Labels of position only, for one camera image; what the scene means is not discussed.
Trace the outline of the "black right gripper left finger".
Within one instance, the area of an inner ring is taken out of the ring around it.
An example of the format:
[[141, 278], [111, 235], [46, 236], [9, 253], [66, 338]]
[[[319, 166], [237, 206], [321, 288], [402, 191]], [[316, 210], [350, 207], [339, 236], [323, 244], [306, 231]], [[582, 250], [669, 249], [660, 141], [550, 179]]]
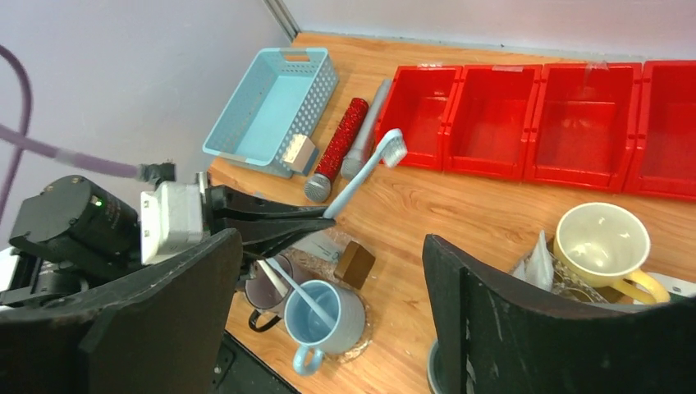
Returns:
[[228, 229], [114, 282], [3, 311], [2, 392], [207, 392], [241, 260]]

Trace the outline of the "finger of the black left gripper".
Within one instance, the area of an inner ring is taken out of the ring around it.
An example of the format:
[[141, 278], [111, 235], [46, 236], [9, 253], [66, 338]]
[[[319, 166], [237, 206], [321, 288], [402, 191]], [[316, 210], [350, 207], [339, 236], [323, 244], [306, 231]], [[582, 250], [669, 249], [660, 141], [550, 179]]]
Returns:
[[245, 221], [271, 219], [321, 218], [326, 206], [295, 206], [255, 195], [248, 195], [230, 186], [208, 189], [208, 204], [215, 218]]
[[220, 218], [210, 225], [214, 235], [227, 228], [236, 229], [242, 239], [243, 255], [246, 259], [267, 259], [275, 257], [297, 241], [317, 231], [336, 225], [329, 218], [295, 218], [244, 221]]

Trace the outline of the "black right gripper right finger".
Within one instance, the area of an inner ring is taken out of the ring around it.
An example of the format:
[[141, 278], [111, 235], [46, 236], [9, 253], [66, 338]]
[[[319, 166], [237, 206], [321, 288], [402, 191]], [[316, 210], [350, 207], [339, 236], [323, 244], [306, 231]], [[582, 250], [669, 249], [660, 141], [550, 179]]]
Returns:
[[424, 276], [444, 393], [692, 393], [695, 300], [592, 305], [539, 290], [437, 235]]

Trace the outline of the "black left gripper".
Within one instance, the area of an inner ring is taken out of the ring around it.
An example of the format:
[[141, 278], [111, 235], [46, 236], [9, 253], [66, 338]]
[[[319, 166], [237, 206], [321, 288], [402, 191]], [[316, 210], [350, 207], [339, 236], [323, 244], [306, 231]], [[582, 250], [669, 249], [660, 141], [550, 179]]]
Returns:
[[138, 213], [83, 176], [64, 176], [25, 199], [9, 244], [16, 267], [3, 307], [38, 308], [143, 267]]

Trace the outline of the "light blue toothbrush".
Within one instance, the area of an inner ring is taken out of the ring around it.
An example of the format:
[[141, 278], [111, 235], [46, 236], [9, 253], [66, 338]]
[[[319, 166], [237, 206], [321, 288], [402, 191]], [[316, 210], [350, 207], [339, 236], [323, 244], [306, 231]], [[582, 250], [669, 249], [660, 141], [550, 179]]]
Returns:
[[299, 285], [293, 277], [288, 274], [282, 266], [273, 258], [266, 259], [267, 263], [279, 273], [294, 289], [295, 293], [299, 294], [300, 297], [308, 304], [308, 306], [324, 321], [324, 323], [332, 328], [336, 320], [315, 300], [313, 299], [302, 287]]
[[364, 184], [381, 161], [384, 162], [386, 167], [393, 168], [407, 154], [408, 149], [401, 129], [394, 128], [389, 130], [378, 143], [377, 148], [366, 164], [324, 211], [323, 217], [334, 219], [346, 207], [357, 190]]

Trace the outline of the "white toothbrush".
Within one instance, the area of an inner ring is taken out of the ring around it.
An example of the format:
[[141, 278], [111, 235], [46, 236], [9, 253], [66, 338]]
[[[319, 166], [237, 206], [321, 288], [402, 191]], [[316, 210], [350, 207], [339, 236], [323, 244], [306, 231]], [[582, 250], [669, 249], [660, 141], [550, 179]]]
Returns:
[[266, 277], [272, 283], [279, 296], [284, 298], [288, 294], [289, 289], [282, 277], [277, 273], [277, 270], [272, 268], [266, 260], [258, 260], [257, 265], [265, 273]]

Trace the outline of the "purple grey mug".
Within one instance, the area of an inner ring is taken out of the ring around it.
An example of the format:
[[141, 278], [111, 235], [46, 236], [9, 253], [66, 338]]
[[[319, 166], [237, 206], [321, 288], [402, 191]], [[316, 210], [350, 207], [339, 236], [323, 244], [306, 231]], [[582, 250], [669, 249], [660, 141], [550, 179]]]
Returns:
[[[284, 255], [279, 254], [275, 259], [298, 284], [313, 278], [306, 268], [287, 259]], [[248, 325], [252, 331], [266, 332], [282, 320], [287, 299], [294, 291], [285, 279], [282, 278], [282, 281], [288, 287], [288, 292], [284, 296], [278, 292], [263, 270], [259, 270], [255, 279], [246, 282], [245, 295], [254, 307], [248, 319]]]

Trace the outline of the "grey green mug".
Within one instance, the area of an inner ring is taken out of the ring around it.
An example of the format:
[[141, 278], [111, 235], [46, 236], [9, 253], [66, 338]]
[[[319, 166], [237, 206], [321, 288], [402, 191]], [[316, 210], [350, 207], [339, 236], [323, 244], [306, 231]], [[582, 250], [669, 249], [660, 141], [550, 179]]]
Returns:
[[426, 374], [428, 380], [428, 388], [431, 394], [443, 394], [442, 385], [439, 382], [437, 376], [437, 356], [438, 356], [438, 340], [434, 340], [429, 352], [428, 352], [428, 362], [426, 367]]

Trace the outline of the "clear textured plastic sheet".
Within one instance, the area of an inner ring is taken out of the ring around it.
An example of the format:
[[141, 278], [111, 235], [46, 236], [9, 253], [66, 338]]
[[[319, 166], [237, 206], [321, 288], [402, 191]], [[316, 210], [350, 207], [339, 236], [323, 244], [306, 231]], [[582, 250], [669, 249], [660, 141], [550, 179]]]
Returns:
[[[525, 281], [524, 263], [529, 254], [523, 256], [508, 273], [513, 277]], [[589, 304], [608, 304], [609, 301], [594, 288], [582, 282], [580, 278], [567, 267], [553, 258], [554, 278], [552, 290], [553, 295], [560, 296], [567, 300], [573, 300]]]

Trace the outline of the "light blue mug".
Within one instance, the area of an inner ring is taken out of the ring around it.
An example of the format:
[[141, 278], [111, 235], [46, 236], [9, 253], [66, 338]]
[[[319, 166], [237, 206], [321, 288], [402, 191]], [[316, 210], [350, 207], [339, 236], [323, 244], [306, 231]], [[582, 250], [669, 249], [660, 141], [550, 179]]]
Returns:
[[316, 373], [325, 355], [347, 352], [361, 338], [366, 316], [359, 296], [346, 288], [322, 280], [310, 280], [300, 288], [321, 308], [325, 318], [293, 292], [284, 312], [286, 330], [299, 345], [292, 364], [301, 376]]

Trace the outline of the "cream yellow mug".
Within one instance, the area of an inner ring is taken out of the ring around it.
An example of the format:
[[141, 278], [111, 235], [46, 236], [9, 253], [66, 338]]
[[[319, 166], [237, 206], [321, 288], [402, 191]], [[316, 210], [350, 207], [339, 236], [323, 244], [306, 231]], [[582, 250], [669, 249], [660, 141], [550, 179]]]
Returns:
[[667, 289], [642, 270], [651, 251], [644, 224], [620, 206], [592, 202], [563, 214], [552, 253], [592, 288], [610, 287], [645, 305], [667, 303]]

